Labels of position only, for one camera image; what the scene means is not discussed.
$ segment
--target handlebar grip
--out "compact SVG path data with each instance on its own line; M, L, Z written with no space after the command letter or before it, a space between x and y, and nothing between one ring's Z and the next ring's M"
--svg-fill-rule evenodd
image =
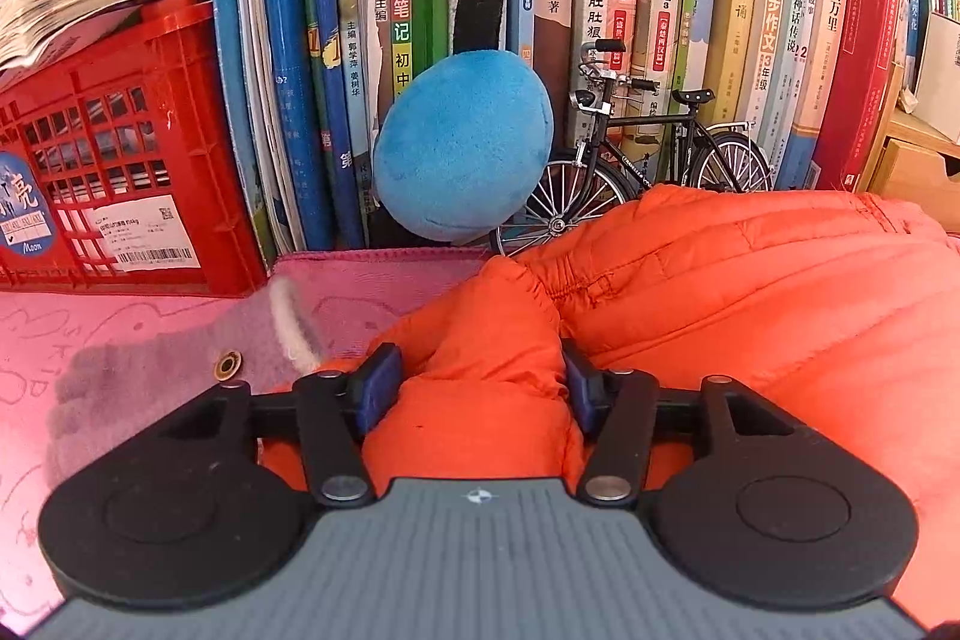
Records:
M622 39L597 39L593 48L597 52L627 52L627 46Z
M654 80L651 80L651 79L632 78L630 80L630 87L633 88L635 91L654 92L659 90L659 82L655 82Z

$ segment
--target brass button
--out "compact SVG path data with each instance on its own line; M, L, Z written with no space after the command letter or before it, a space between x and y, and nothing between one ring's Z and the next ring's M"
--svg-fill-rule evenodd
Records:
M243 356L237 351L232 350L224 353L216 363L216 366L213 367L213 376L217 379L218 383L225 383L240 371L242 363Z

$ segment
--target bicycle front wheel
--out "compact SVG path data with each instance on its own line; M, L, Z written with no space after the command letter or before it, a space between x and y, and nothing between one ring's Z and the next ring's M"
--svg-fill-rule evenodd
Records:
M766 157L749 137L736 131L725 131L713 134L713 140L744 193L774 190ZM690 185L709 191L735 191L733 180L720 163L716 150L705 140L698 140L698 148L690 162Z
M632 198L626 178L609 163L597 160L593 177L587 182L587 167L576 166L575 157L576 153L569 149L554 153L523 209L491 231L490 245L494 253L512 256L528 247L546 244ZM565 220L563 213L582 189L587 189L584 206Z

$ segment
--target orange fabric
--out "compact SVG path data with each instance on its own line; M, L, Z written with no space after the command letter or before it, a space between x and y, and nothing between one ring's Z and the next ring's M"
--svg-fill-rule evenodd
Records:
M409 379L363 454L379 491L400 476L575 482L561 336L664 386L728 374L906 491L920 542L896 598L937 624L960 617L959 330L957 248L913 205L659 186L491 259L381 335ZM664 456L657 482L683 462Z

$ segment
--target white fuzzy trim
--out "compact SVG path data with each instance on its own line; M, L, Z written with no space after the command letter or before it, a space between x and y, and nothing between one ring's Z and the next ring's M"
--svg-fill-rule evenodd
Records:
M287 277L275 277L270 280L270 312L274 316L274 328L277 340L284 355L294 365L300 375L316 372L323 363L310 345L309 337L304 333L301 322L296 317L296 301L293 283Z

